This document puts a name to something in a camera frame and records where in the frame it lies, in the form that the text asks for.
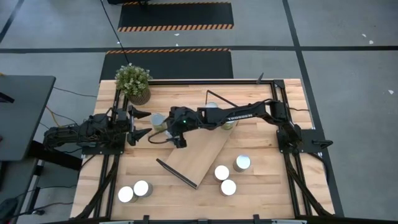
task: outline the table leg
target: table leg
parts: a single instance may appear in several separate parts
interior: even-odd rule
[[[52,162],[73,170],[80,170],[81,167],[81,159],[57,150],[45,150],[43,144],[37,141],[32,141],[29,149],[29,156],[36,157],[46,162]]]

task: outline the black table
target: black table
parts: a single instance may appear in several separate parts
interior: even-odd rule
[[[80,169],[81,159],[56,150],[47,151],[41,143],[33,141],[54,83],[55,77],[51,76],[0,76],[3,99],[4,95],[12,98],[0,102],[0,161],[6,165],[1,171],[0,202],[29,189],[34,174],[40,174],[39,159]],[[25,197],[26,194],[19,197],[14,214],[21,212]],[[30,200],[27,209],[33,208],[34,203]]]

